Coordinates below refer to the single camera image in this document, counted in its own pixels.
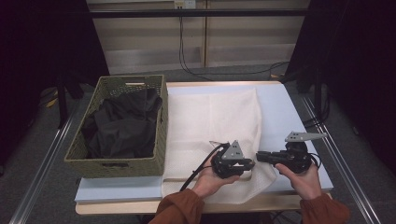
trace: black curtain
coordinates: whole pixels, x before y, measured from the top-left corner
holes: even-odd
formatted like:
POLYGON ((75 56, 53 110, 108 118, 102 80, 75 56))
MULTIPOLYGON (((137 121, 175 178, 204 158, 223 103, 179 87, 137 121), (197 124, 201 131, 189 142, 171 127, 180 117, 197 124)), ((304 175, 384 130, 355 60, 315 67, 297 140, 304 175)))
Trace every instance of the black curtain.
POLYGON ((89 12, 86 1, 0 3, 0 165, 34 120, 40 92, 56 87, 60 75, 74 98, 83 94, 78 83, 108 76, 92 19, 72 12, 89 12))
POLYGON ((328 57, 345 1, 310 1, 308 9, 332 13, 304 18, 283 83, 296 80, 298 92, 309 91, 328 57))
POLYGON ((351 0, 323 77, 378 158, 396 174, 394 8, 393 1, 351 0))

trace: white cloth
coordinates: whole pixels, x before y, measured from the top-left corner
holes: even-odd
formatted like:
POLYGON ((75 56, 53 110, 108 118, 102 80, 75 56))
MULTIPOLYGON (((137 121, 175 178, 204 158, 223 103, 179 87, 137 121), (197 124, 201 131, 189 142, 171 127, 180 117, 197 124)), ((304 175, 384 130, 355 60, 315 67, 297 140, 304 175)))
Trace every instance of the white cloth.
MULTIPOLYGON (((254 88, 213 94, 170 94, 168 104, 163 197, 178 192, 213 150, 209 141, 231 144, 237 140, 245 157, 255 160, 262 134, 262 113, 254 88)), ((242 176, 240 181, 223 186, 205 202, 244 203, 276 179, 274 169, 262 162, 256 162, 247 175, 249 180, 242 176)))

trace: basket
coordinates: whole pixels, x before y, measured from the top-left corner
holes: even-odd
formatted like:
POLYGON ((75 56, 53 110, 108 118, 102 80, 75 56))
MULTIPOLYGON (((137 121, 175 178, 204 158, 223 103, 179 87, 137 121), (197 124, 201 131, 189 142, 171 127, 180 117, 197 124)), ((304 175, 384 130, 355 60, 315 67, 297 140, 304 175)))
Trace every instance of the basket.
POLYGON ((85 178, 162 175, 168 122, 167 98, 168 92, 163 75, 100 77, 84 118, 64 157, 64 162, 68 163, 85 178), (89 150, 81 132, 85 119, 99 108, 104 99, 144 89, 156 89, 158 95, 163 98, 163 105, 157 116, 153 157, 138 159, 86 159, 89 150))

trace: basket handle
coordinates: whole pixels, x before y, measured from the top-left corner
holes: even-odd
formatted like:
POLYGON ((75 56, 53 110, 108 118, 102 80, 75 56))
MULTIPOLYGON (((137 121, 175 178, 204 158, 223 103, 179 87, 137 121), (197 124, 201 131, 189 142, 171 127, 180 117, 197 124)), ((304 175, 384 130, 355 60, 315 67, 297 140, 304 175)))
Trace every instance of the basket handle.
POLYGON ((127 162, 106 162, 106 163, 101 163, 102 166, 105 167, 130 167, 127 162))

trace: wire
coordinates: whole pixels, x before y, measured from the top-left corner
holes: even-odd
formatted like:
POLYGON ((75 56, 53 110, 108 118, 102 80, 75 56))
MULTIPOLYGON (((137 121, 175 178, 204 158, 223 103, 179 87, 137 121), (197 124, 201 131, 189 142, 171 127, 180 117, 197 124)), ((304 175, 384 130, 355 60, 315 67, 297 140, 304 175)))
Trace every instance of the wire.
POLYGON ((270 72, 271 73, 272 69, 275 69, 275 68, 277 68, 279 66, 282 66, 285 63, 289 63, 289 62, 273 63, 270 66, 270 68, 265 69, 265 70, 261 70, 261 71, 257 71, 257 72, 244 72, 244 73, 210 73, 210 72, 205 72, 205 73, 194 73, 187 66, 186 60, 185 60, 185 57, 184 57, 184 39, 183 39, 184 27, 183 27, 183 18, 182 17, 179 17, 179 23, 180 23, 180 29, 179 29, 180 37, 179 37, 178 60, 180 62, 181 68, 185 72, 187 72, 187 73, 189 73, 189 74, 191 74, 191 75, 193 75, 195 77, 203 78, 203 79, 208 80, 208 81, 213 81, 213 79, 210 79, 210 78, 207 78, 207 77, 202 77, 202 76, 205 76, 205 75, 211 75, 211 76, 241 75, 242 76, 242 75, 256 75, 256 74, 266 73, 266 72, 270 72))
POLYGON ((207 157, 204 159, 204 161, 201 163, 201 165, 198 166, 198 168, 192 172, 192 175, 186 180, 186 182, 183 184, 183 186, 181 187, 180 191, 183 191, 189 184, 190 182, 205 168, 210 167, 210 166, 204 166, 205 163, 207 162, 207 160, 210 159, 210 157, 213 155, 213 153, 215 153, 219 148, 227 146, 227 144, 220 144, 217 147, 215 147, 210 153, 209 155, 207 155, 207 157))
POLYGON ((314 127, 314 126, 317 126, 317 125, 323 123, 329 117, 329 114, 330 114, 330 99, 331 99, 331 95, 330 95, 329 92, 327 92, 326 101, 325 101, 325 104, 323 106, 323 109, 321 110, 321 111, 323 111, 322 115, 320 116, 319 120, 318 120, 318 117, 314 117, 312 119, 308 119, 308 120, 303 121, 304 127, 306 129, 314 127))
POLYGON ((310 158, 311 158, 311 160, 314 162, 314 164, 318 167, 318 169, 320 168, 320 166, 321 166, 321 158, 320 158, 320 156, 318 155, 318 154, 315 154, 315 153, 308 153, 309 154, 309 156, 310 156, 310 158))
POLYGON ((270 71, 269 71, 267 80, 270 80, 270 79, 271 79, 272 69, 275 68, 274 66, 279 67, 279 66, 281 66, 281 65, 283 65, 283 64, 285 64, 285 63, 289 63, 289 62, 273 63, 273 64, 270 66, 270 71))

